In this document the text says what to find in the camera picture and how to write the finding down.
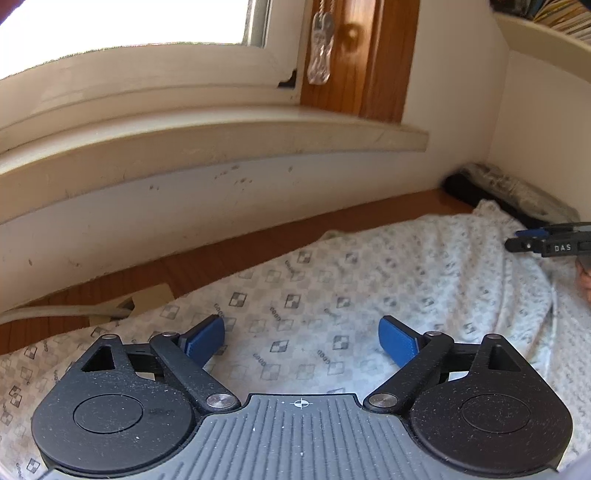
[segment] white window frame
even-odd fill
[[[309,0],[271,0],[263,48],[163,44],[91,51],[0,80],[0,154],[80,125],[178,108],[299,103]],[[295,88],[278,88],[298,70]]]

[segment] gray ribbed plate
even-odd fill
[[[527,480],[556,476],[544,471]],[[49,472],[45,480],[72,478]],[[370,413],[354,395],[253,395],[210,415],[175,457],[126,480],[468,480],[423,452],[399,418]]]

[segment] metal screw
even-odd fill
[[[376,393],[369,398],[368,402],[374,407],[390,408],[398,403],[398,399],[390,393]]]
[[[209,395],[206,401],[211,408],[219,408],[220,410],[233,407],[238,403],[238,399],[229,393],[214,393]]]

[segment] crosshair symbol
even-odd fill
[[[295,402],[291,403],[290,405],[295,405],[298,408],[306,408],[308,405],[313,405],[313,403],[310,403],[307,400],[304,400],[303,398],[300,398],[299,400],[296,400]]]

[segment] human hand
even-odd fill
[[[585,271],[585,268],[581,265],[579,259],[576,262],[577,265],[577,285],[581,288],[585,294],[585,298],[591,305],[591,273]]]

